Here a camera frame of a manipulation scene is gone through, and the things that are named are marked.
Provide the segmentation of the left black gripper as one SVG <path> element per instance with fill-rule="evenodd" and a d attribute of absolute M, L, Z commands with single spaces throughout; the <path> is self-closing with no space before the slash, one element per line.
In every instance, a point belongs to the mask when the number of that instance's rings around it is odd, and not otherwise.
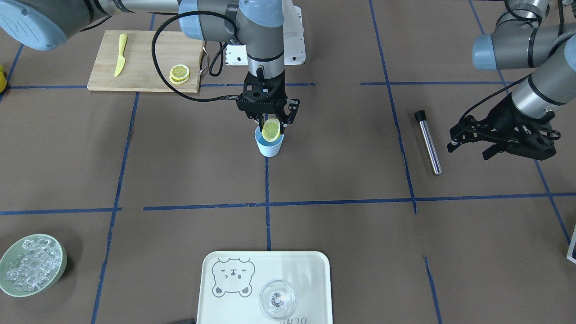
<path fill-rule="evenodd" d="M 497 154 L 509 153 L 543 161 L 556 154 L 555 141 L 561 137 L 551 127 L 556 116 L 553 111 L 541 118 L 532 118 L 522 113 L 513 103 L 512 95 L 502 99 L 483 120 L 473 116 L 459 119 L 449 130 L 449 153 L 469 142 L 490 142 L 492 145 L 482 152 L 484 160 Z"/>

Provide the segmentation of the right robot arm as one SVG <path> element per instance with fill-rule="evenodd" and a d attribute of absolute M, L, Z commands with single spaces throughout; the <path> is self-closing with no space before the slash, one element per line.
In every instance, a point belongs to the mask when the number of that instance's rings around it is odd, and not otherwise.
<path fill-rule="evenodd" d="M 35 50 L 50 51 L 74 35 L 123 13 L 171 14 L 153 36 L 151 53 L 156 70 L 156 42 L 177 21 L 191 38 L 244 45 L 249 71 L 233 100 L 240 111 L 264 129 L 264 116 L 276 116 L 284 133 L 293 123 L 300 101 L 286 96 L 284 68 L 284 3 L 281 0 L 3 0 L 1 27 L 13 39 Z"/>

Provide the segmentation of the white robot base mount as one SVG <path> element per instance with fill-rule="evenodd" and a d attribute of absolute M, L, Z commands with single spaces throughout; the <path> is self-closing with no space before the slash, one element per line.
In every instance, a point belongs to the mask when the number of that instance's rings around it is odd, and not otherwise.
<path fill-rule="evenodd" d="M 284 65 L 300 65 L 306 61 L 304 26 L 301 8 L 292 0 L 283 0 Z M 225 53 L 227 66 L 247 66 L 248 56 L 244 45 L 228 45 Z"/>

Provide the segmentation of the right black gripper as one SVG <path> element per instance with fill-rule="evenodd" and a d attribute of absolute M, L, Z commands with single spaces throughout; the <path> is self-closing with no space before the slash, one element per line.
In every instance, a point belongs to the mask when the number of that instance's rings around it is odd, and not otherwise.
<path fill-rule="evenodd" d="M 285 72 L 271 78 L 259 80 L 257 76 L 247 73 L 243 81 L 243 91 L 237 100 L 240 111 L 255 118 L 260 132 L 263 131 L 266 116 L 271 113 L 279 119 L 280 134 L 284 135 L 286 127 L 292 125 L 300 108 L 300 99 L 287 99 Z"/>

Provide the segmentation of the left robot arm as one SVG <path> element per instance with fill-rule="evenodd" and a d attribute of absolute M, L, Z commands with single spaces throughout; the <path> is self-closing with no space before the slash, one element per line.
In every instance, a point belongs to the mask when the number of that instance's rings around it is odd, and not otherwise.
<path fill-rule="evenodd" d="M 449 131 L 448 152 L 469 142 L 491 146 L 482 156 L 488 160 L 509 153 L 535 160 L 556 154 L 560 133 L 551 120 L 560 107 L 576 95 L 575 24 L 542 26 L 547 0 L 507 0 L 493 33 L 475 40 L 472 63 L 478 70 L 532 68 L 508 86 L 506 95 L 482 120 L 463 113 Z"/>

